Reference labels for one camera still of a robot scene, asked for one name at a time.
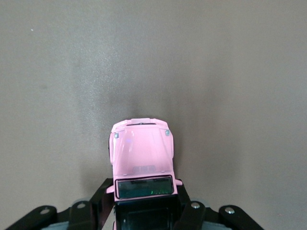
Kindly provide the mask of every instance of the tinted glass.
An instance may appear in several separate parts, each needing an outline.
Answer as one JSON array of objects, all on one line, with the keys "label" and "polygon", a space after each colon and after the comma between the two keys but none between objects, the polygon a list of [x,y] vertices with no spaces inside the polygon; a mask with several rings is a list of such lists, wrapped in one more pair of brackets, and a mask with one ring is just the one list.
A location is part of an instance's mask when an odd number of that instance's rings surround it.
[{"label": "tinted glass", "polygon": [[172,179],[170,177],[118,182],[120,198],[165,195],[172,194],[173,191]]}]

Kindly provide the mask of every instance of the car hood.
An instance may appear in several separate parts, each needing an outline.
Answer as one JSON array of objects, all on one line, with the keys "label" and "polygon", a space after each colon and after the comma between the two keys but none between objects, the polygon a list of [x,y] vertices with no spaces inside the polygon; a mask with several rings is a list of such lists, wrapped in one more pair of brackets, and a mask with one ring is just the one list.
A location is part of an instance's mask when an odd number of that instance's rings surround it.
[{"label": "car hood", "polygon": [[113,137],[113,174],[153,175],[173,171],[173,137],[156,125],[126,126]]}]

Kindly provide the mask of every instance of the gray surface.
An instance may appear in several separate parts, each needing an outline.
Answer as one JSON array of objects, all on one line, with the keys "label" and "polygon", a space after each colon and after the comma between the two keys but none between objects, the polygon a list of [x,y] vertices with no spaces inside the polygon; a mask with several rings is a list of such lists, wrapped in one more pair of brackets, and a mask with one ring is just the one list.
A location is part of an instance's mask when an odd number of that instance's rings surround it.
[{"label": "gray surface", "polygon": [[157,117],[178,178],[266,230],[307,226],[307,1],[0,1],[0,229],[110,177]]}]

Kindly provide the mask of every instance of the screw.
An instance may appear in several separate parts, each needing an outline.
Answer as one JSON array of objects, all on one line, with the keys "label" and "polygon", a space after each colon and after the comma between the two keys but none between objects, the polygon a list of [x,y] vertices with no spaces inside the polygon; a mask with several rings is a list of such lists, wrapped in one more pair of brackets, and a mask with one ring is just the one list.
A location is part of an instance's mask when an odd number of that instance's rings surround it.
[{"label": "screw", "polygon": [[45,209],[41,210],[40,214],[41,215],[47,214],[49,211],[50,211],[50,209],[46,207]]},{"label": "screw", "polygon": [[231,207],[225,208],[225,212],[227,212],[228,214],[234,214],[235,213],[235,211]]},{"label": "screw", "polygon": [[78,204],[78,206],[77,206],[77,208],[83,208],[83,207],[85,207],[84,203]]},{"label": "screw", "polygon": [[195,209],[198,209],[198,208],[201,207],[201,206],[199,205],[199,203],[197,203],[197,202],[193,202],[193,203],[191,204],[191,206],[192,206],[192,208],[195,208]]}]

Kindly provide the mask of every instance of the pink toy car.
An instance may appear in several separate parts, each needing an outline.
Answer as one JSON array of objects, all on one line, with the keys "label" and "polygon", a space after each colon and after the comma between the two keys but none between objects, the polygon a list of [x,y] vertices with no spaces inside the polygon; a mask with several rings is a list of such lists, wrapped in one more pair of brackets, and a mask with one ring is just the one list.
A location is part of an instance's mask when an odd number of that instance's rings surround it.
[{"label": "pink toy car", "polygon": [[140,118],[121,121],[109,139],[114,200],[125,201],[177,194],[173,169],[173,135],[166,122]]}]

